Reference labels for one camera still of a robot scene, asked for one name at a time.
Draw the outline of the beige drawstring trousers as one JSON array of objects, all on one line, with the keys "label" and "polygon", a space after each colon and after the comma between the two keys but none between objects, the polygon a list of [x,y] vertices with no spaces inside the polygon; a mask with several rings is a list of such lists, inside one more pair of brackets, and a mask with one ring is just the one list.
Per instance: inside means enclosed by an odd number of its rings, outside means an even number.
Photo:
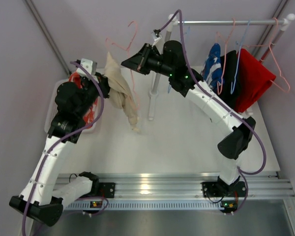
[{"label": "beige drawstring trousers", "polygon": [[121,73],[121,67],[110,52],[107,53],[104,76],[108,79],[110,87],[109,100],[113,107],[123,110],[131,129],[139,133],[137,127],[138,113],[133,94],[128,82]]}]

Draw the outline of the orange white patterned trousers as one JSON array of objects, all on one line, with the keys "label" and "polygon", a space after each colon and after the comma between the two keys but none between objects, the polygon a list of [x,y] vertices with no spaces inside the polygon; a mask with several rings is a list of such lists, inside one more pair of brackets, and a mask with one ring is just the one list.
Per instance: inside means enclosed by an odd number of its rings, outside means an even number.
[{"label": "orange white patterned trousers", "polygon": [[[68,81],[69,82],[74,82],[79,89],[83,88],[82,77],[77,72],[73,72],[70,75]],[[88,109],[88,111],[84,115],[84,121],[86,122],[86,124],[89,124],[89,123],[93,122],[94,119],[96,118],[95,112],[96,112],[96,109],[97,109],[97,103],[98,103],[98,99],[96,99],[94,101],[94,103],[91,105],[91,107]]]}]

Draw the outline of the blue wire hanger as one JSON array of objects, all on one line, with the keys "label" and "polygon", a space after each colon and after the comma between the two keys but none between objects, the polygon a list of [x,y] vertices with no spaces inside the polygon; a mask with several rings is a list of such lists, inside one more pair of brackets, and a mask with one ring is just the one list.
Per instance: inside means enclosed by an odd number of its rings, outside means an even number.
[{"label": "blue wire hanger", "polygon": [[[184,35],[184,42],[186,44],[188,41],[188,38],[189,38],[189,34],[190,34],[190,26],[185,27],[184,25],[185,25],[185,21],[182,21],[182,27],[185,28],[183,30],[183,35]],[[168,91],[167,91],[168,94],[170,93],[171,88],[172,88],[172,86],[169,84]]]}]

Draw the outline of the blue patterned trousers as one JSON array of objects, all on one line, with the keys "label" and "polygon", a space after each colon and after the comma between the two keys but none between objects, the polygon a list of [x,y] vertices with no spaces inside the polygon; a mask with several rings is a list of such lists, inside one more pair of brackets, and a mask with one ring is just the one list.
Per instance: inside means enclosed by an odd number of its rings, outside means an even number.
[{"label": "blue patterned trousers", "polygon": [[215,43],[208,54],[202,70],[202,77],[211,90],[217,92],[218,83],[221,83],[222,67],[221,67],[221,47]]}]

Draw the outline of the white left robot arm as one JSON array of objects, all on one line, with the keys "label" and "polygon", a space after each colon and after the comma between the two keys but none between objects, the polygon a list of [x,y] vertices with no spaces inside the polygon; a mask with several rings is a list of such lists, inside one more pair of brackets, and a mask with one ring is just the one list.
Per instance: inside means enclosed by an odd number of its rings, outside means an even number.
[{"label": "white left robot arm", "polygon": [[90,172],[80,173],[75,180],[58,190],[54,186],[82,130],[89,127],[84,121],[85,114],[97,98],[108,98],[109,92],[107,77],[99,73],[93,80],[83,77],[80,86],[65,82],[57,88],[55,103],[58,112],[51,122],[41,158],[24,190],[11,197],[9,202],[23,215],[23,226],[27,218],[53,226],[63,210],[75,200],[100,195],[99,178]]}]

